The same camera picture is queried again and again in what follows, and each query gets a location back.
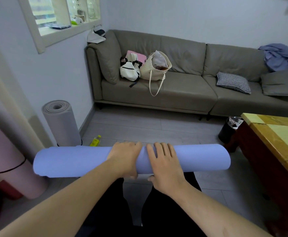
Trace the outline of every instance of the tote bag strap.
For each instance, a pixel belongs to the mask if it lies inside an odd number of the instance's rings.
[[[149,92],[151,93],[152,96],[157,96],[157,94],[158,94],[158,92],[159,92],[160,88],[162,87],[162,84],[163,84],[163,82],[164,82],[164,80],[165,80],[165,73],[164,73],[164,76],[163,76],[163,78],[162,78],[162,83],[160,84],[160,86],[159,86],[159,88],[158,88],[158,91],[157,91],[156,95],[153,95],[152,92],[151,92],[151,79],[152,79],[152,72],[153,72],[153,71],[151,70],[151,75],[150,75],[150,77],[149,77]]]

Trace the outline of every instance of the trash can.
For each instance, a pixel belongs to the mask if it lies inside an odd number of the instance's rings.
[[[227,144],[230,142],[232,135],[236,132],[239,125],[243,122],[241,117],[230,116],[226,119],[224,126],[222,127],[218,137],[221,142]]]

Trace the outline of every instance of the forearm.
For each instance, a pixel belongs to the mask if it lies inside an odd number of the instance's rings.
[[[208,237],[271,236],[189,183],[171,197]]]
[[[0,231],[0,237],[75,236],[89,212],[119,178],[110,160],[24,213]]]

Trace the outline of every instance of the leather couch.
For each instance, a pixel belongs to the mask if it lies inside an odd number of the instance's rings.
[[[262,93],[260,76],[268,73],[263,51],[133,31],[109,30],[107,39],[86,48],[94,102],[128,105],[216,116],[256,113],[288,117],[288,97]],[[148,80],[131,81],[119,75],[120,57],[128,50],[148,56],[165,53],[172,68],[157,96]],[[249,81],[251,95],[216,86],[218,71],[237,74]],[[152,81],[156,93],[161,81]]]

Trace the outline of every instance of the yellow table edge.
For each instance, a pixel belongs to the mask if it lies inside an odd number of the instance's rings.
[[[271,122],[272,124],[288,126],[288,118],[280,117],[279,120],[275,116],[251,113],[243,113],[241,117],[288,171],[288,144],[265,123],[267,120],[267,122]]]

